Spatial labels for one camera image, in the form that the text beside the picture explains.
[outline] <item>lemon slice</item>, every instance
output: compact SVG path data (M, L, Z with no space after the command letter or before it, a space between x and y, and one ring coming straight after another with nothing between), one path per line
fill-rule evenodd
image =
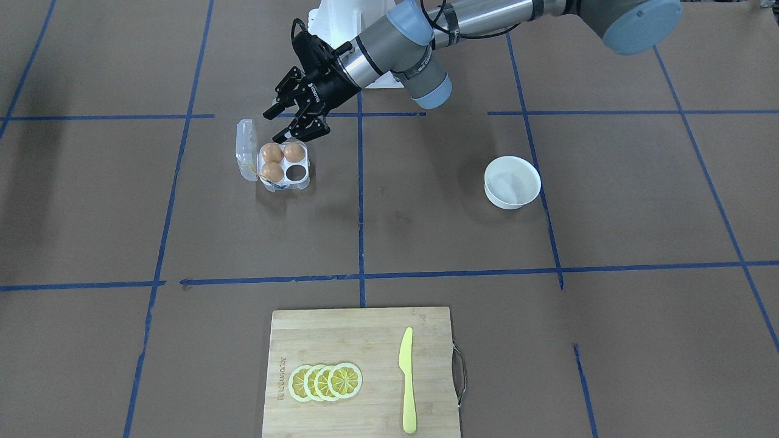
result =
M303 403L311 401L311 398L305 394L305 372L310 368L310 365L299 366L290 374L290 381L287 383L292 398Z
M314 378L316 377L316 374L324 368L325 365L318 364L314 365L311 368L309 368L305 375L303 376L303 381L305 382L305 386L303 386L303 390L305 391L305 395L308 396L308 398L312 399L313 401L322 401L322 398L318 395L316 395L316 386Z
M314 376L314 390L316 395L324 401L336 401L338 397L330 392L330 387L327 385L327 380L330 378L330 372L333 371L334 366L326 366L319 370Z
M327 387L338 398L352 398L362 387L362 373L353 363L339 363L330 371Z

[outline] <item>knife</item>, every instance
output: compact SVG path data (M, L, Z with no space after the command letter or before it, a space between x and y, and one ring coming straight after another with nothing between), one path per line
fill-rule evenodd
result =
M397 365L406 376L406 385L403 390L403 431L411 435L417 431L417 408L414 404L414 377L411 375L411 342L414 338L414 329L406 328L403 340L400 342L400 355Z

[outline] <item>clear plastic egg carton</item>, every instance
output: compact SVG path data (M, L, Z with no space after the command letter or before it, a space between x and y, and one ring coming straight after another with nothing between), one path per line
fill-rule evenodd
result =
M284 157L287 145L292 143L301 145L304 151L303 159L294 163ZM281 166L284 176L281 180L272 182L261 175L266 161L260 153L262 146L258 142L254 120L247 118L238 123L235 133L235 159L244 179L248 181L262 181L269 192L291 189L303 190L308 187L308 184L311 182L308 147L305 143L296 139L289 139L280 144L279 147L281 148L283 158L278 164Z

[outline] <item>brown egg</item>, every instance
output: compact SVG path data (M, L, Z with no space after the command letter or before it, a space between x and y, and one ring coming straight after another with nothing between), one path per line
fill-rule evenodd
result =
M299 163L305 158L305 150L298 143L289 143L284 147L284 157L291 163Z
M265 163L260 174L271 182L279 182L284 178L284 170L278 163Z
M280 163L284 158L281 153L281 148L276 143L268 143L259 150L259 153L263 156L263 160L266 163Z

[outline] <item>wooden cutting board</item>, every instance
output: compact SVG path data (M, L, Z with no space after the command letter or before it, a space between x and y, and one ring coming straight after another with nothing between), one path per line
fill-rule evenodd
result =
M414 328L414 398L421 438L460 438L448 307L280 310L270 329L263 438L404 438L400 340ZM289 394L300 365L352 362L362 371L353 398L301 403Z

